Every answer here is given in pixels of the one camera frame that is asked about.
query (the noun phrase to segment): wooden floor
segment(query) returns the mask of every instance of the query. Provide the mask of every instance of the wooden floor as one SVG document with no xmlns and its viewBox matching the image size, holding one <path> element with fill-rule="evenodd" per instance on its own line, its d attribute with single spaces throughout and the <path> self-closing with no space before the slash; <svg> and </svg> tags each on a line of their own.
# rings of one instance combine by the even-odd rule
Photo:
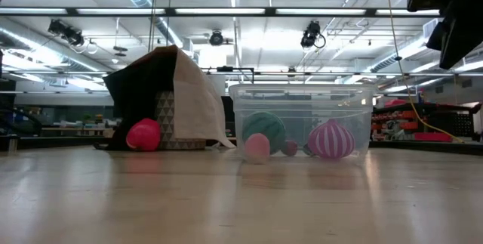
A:
<svg viewBox="0 0 483 244">
<path fill-rule="evenodd" d="M 232 151 L 0 157 L 1 244 L 481 243 L 483 159 L 372 150 L 247 165 Z"/>
</svg>

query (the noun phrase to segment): plastic storage container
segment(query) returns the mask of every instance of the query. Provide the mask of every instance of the plastic storage container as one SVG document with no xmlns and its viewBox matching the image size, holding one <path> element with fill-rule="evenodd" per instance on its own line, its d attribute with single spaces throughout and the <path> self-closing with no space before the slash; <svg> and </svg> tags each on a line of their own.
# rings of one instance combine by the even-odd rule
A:
<svg viewBox="0 0 483 244">
<path fill-rule="evenodd" d="M 297 144 L 296 156 L 363 157 L 371 136 L 375 89 L 372 85 L 233 85 L 229 94 L 238 150 L 246 158 L 245 141 L 257 132 L 269 138 L 271 156 L 293 155 L 283 150 L 292 141 L 292 147 Z M 285 131 L 274 127 L 279 125 L 274 118 Z"/>
</svg>

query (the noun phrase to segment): pink striped ball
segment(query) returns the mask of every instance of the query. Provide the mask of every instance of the pink striped ball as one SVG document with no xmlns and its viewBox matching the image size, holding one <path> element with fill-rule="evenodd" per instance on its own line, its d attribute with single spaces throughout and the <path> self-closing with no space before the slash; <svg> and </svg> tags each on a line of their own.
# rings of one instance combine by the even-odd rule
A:
<svg viewBox="0 0 483 244">
<path fill-rule="evenodd" d="M 352 153 L 355 139 L 350 131 L 329 119 L 310 132 L 309 148 L 322 158 L 340 159 Z"/>
</svg>

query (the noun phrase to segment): pink ball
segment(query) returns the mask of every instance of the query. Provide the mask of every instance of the pink ball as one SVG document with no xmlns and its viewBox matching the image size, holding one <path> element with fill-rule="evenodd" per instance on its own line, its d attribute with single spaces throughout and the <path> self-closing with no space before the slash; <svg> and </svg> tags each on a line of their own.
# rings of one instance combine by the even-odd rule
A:
<svg viewBox="0 0 483 244">
<path fill-rule="evenodd" d="M 352 153 L 354 136 L 333 119 L 317 126 L 309 134 L 309 148 L 323 158 L 340 159 Z"/>
<path fill-rule="evenodd" d="M 294 156 L 297 154 L 298 146 L 295 141 L 285 141 L 285 146 L 282 147 L 281 151 L 286 156 Z"/>
<path fill-rule="evenodd" d="M 153 151 L 161 140 L 161 129 L 157 121 L 143 119 L 134 124 L 126 136 L 126 144 L 132 150 Z"/>
<path fill-rule="evenodd" d="M 270 142 L 263 134 L 252 134 L 245 142 L 246 160 L 251 164 L 266 164 L 270 158 Z"/>
</svg>

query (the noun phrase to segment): green striped ball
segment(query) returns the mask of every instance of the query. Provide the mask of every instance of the green striped ball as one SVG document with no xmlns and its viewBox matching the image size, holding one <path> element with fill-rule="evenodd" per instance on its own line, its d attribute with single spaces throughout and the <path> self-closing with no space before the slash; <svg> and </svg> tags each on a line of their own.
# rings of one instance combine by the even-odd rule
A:
<svg viewBox="0 0 483 244">
<path fill-rule="evenodd" d="M 268 112 L 256 112 L 243 121 L 241 138 L 245 142 L 252 134 L 263 134 L 270 142 L 270 154 L 285 145 L 285 127 L 279 117 Z"/>
</svg>

